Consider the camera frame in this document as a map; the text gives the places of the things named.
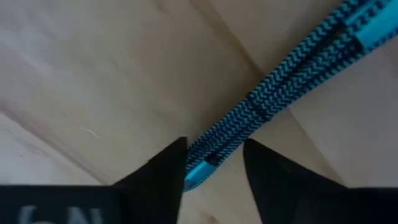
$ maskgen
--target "plywood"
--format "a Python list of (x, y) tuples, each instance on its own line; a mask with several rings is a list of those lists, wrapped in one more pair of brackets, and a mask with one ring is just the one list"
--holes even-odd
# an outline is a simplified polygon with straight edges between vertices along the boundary
[(251, 60), (268, 74), (341, 0), (191, 0), (210, 2)]
[(99, 184), (3, 113), (0, 144), (0, 184)]
[[(277, 7), (264, 6), (265, 12), (289, 15), (297, 7), (273, 4)], [(284, 11), (285, 6), (292, 9)], [(318, 17), (318, 11), (308, 13), (306, 7), (312, 7), (310, 1), (301, 14), (285, 19)], [(43, 150), (51, 148), (97, 182), (112, 184), (179, 136), (197, 138), (253, 88), (268, 69), (263, 65), (271, 67), (282, 58), (265, 59), (285, 54), (265, 48), (269, 56), (254, 63), (252, 49), (284, 43), (286, 26), (301, 30), (299, 22), (285, 24), (282, 17), (259, 19), (272, 26), (257, 23), (262, 35), (255, 38), (270, 32), (278, 41), (248, 47), (238, 30), (230, 29), (239, 19), (223, 21), (225, 10), (183, 0), (2, 1), (0, 111), (23, 135), (42, 141)], [(254, 137), (340, 180), (289, 111)], [(20, 174), (10, 175), (24, 181)], [(78, 177), (71, 183), (85, 182)], [(260, 223), (241, 149), (199, 189), (184, 195), (180, 222)]]
[(398, 39), (292, 107), (346, 184), (397, 187)]

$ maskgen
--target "blue and black braided cable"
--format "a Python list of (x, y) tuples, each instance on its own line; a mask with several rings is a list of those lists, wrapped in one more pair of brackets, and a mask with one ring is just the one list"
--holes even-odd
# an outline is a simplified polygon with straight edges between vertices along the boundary
[[(398, 7), (398, 0), (393, 1), (392, 5)], [(245, 100), (190, 147), (185, 191), (200, 185), (250, 134), (280, 110), (392, 38), (397, 33), (396, 27), (378, 39), (359, 37), (361, 32), (366, 33), (369, 23), (380, 20), (373, 18), (390, 2), (341, 3)], [(360, 40), (369, 45), (364, 46)], [(199, 167), (204, 172), (195, 176)]]

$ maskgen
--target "wooden surface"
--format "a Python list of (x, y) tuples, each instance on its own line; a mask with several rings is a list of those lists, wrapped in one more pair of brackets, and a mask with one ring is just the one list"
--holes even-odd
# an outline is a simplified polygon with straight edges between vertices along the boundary
[[(16, 152), (24, 152), (32, 158), (28, 167), (37, 156), (15, 140), (28, 138), (39, 142), (35, 146), (41, 151), (54, 151), (55, 159), (39, 159), (59, 170), (60, 177), (11, 164), (0, 178), (112, 184), (179, 136), (199, 137), (336, 4), (2, 1), (0, 121), (18, 130), (17, 137), (2, 132), (8, 143), (0, 142), (0, 156), (12, 161), (18, 159)], [(393, 51), (388, 53), (394, 58)], [(314, 134), (328, 126), (308, 124), (309, 99), (294, 105), (295, 116), (285, 110), (253, 137), (318, 173), (350, 183)], [(82, 179), (87, 174), (95, 180)], [(241, 148), (200, 188), (183, 196), (180, 223), (260, 223)]]
[(348, 186), (398, 186), (397, 52), (395, 38), (291, 107)]

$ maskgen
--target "light wood panel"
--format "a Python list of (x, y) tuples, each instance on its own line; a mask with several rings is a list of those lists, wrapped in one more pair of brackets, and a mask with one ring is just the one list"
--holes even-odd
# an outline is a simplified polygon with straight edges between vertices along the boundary
[[(101, 184), (117, 181), (179, 136), (194, 140), (262, 78), (208, 3), (2, 1), (0, 110)], [(254, 136), (338, 180), (288, 111)], [(184, 195), (181, 223), (260, 223), (242, 159), (238, 149)]]
[(191, 0), (211, 2), (264, 74), (315, 28), (341, 0)]
[(0, 184), (100, 184), (3, 113), (0, 155)]
[(349, 186), (398, 186), (397, 52), (394, 39), (292, 107)]

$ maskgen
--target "black plastic piece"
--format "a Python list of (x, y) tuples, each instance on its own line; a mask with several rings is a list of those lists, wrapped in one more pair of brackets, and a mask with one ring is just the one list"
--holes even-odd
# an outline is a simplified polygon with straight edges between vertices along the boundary
[(122, 197), (128, 223), (177, 222), (187, 153), (187, 138), (179, 138), (114, 184), (129, 189)]
[(253, 139), (243, 156), (264, 224), (398, 223), (397, 189), (347, 189)]

